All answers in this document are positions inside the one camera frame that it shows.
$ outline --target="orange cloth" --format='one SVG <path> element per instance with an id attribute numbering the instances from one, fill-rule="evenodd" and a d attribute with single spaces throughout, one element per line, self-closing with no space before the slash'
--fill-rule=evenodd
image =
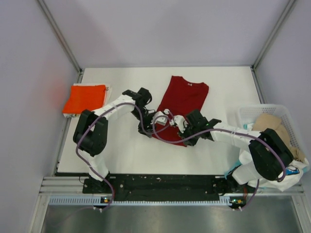
<path id="1" fill-rule="evenodd" d="M 71 86 L 69 100 L 64 106 L 65 114 L 80 114 L 85 109 L 90 111 L 101 108 L 105 98 L 105 85 Z"/>

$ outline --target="white table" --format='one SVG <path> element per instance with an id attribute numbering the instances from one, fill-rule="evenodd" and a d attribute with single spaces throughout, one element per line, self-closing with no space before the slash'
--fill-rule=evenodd
<path id="1" fill-rule="evenodd" d="M 201 110 L 208 120 L 217 118 L 237 125 L 238 107 L 259 103 L 250 67 L 87 68 L 82 83 L 110 84 L 110 101 L 127 89 L 136 92 L 144 87 L 153 97 L 148 109 L 157 109 L 172 75 L 209 85 Z M 76 156 L 76 145 L 72 141 L 77 121 L 71 120 L 58 172 L 88 172 L 88 167 Z M 103 153 L 112 173 L 208 175 L 228 171 L 237 161 L 239 150 L 203 139 L 195 147 L 187 148 L 150 139 L 138 133 L 138 121 L 132 114 L 127 114 L 117 122 L 109 123 Z"/>

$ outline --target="gray wall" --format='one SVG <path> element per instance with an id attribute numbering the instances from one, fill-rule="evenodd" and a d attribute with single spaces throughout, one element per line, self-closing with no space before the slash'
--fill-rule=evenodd
<path id="1" fill-rule="evenodd" d="M 299 0 L 258 69 L 268 102 L 283 104 L 311 152 L 311 1 Z M 303 177 L 311 201 L 311 172 Z"/>
<path id="2" fill-rule="evenodd" d="M 46 0 L 80 66 L 251 65 L 288 0 Z"/>
<path id="3" fill-rule="evenodd" d="M 0 232 L 26 232 L 77 78 L 34 0 L 0 3 Z"/>

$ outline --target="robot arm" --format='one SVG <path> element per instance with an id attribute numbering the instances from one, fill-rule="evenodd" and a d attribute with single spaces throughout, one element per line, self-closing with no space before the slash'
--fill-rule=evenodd
<path id="1" fill-rule="evenodd" d="M 267 180 L 277 180 L 283 172 L 280 162 L 276 157 L 268 151 L 267 148 L 257 140 L 241 136 L 240 134 L 251 135 L 266 142 L 280 157 L 282 163 L 287 167 L 293 161 L 293 155 L 287 146 L 279 138 L 274 130 L 266 129 L 263 132 L 247 131 L 241 128 L 230 126 L 217 119 L 207 121 L 198 110 L 194 110 L 186 115 L 185 120 L 182 116 L 175 116 L 175 126 L 179 127 L 181 138 L 185 139 L 191 135 L 208 129 L 218 129 L 200 134 L 184 142 L 185 145 L 194 146 L 199 138 L 209 139 L 212 141 L 225 142 L 233 146 L 250 152 L 253 162 L 241 165 L 236 168 L 230 175 L 239 183 L 244 184 L 250 180 L 260 179 L 264 177 Z"/>
<path id="2" fill-rule="evenodd" d="M 131 112 L 139 121 L 141 121 L 142 117 L 142 122 L 138 125 L 138 132 L 147 135 L 148 137 L 151 137 L 154 120 L 156 123 L 166 124 L 167 117 L 161 117 L 161 115 L 168 115 L 169 111 L 164 111 L 164 113 L 149 113 L 145 106 L 150 103 L 151 100 L 151 94 L 144 88 L 141 88 L 137 93 L 127 90 L 109 105 L 97 109 L 94 112 L 84 110 L 81 113 L 73 136 L 73 141 L 78 144 L 89 126 L 98 119 L 94 128 L 92 128 L 81 141 L 79 152 L 90 163 L 90 166 L 101 176 L 106 177 L 109 173 L 104 162 L 104 157 L 97 156 L 106 146 L 109 122 Z M 184 141 L 184 144 L 187 146 L 194 146 L 199 138 L 203 138 L 212 141 L 226 142 L 249 151 L 253 163 L 240 166 L 230 174 L 239 184 L 246 183 L 249 180 L 259 179 L 261 177 L 268 180 L 276 180 L 283 170 L 280 162 L 263 144 L 256 140 L 250 140 L 249 138 L 240 136 L 238 133 L 252 135 L 253 137 L 265 141 L 274 151 L 276 151 L 285 167 L 287 167 L 293 160 L 292 154 L 282 140 L 278 137 L 275 131 L 270 129 L 267 129 L 264 132 L 246 131 L 244 129 L 229 126 L 217 119 L 207 121 L 207 119 L 201 115 L 199 110 L 194 110 L 186 115 L 186 119 L 183 116 L 174 116 L 170 121 L 170 124 L 179 128 L 178 135 L 182 139 L 188 138 Z M 208 129 L 219 130 L 191 137 Z M 94 174 L 91 169 L 89 173 L 93 178 L 100 181 L 102 180 Z"/>
<path id="3" fill-rule="evenodd" d="M 87 133 L 79 146 L 79 154 L 90 163 L 90 166 L 96 170 L 101 176 L 106 177 L 109 173 L 106 167 L 104 157 L 100 154 L 107 144 L 108 123 L 119 119 L 124 114 L 131 112 L 139 121 L 140 114 L 135 108 L 137 106 L 142 114 L 143 126 L 138 125 L 138 132 L 151 137 L 152 125 L 151 121 L 155 113 L 149 113 L 145 106 L 152 100 L 148 90 L 141 88 L 137 93 L 127 90 L 122 93 L 115 101 L 110 104 L 96 109 L 93 112 L 84 110 L 79 118 L 76 130 L 73 135 L 73 141 L 78 144 L 83 134 L 90 125 L 99 118 L 94 127 Z M 102 181 L 91 169 L 89 174 Z"/>

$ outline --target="plastic basket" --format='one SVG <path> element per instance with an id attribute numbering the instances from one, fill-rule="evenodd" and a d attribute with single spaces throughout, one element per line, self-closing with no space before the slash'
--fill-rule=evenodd
<path id="1" fill-rule="evenodd" d="M 286 107 L 277 104 L 256 104 L 243 106 L 238 109 L 237 119 L 240 127 L 243 128 L 244 124 L 254 123 L 256 119 L 262 114 L 268 113 L 282 119 L 282 125 L 287 129 L 291 138 L 291 145 L 297 147 L 304 152 L 306 157 L 309 153 L 304 145 L 302 136 L 295 126 L 294 121 Z"/>

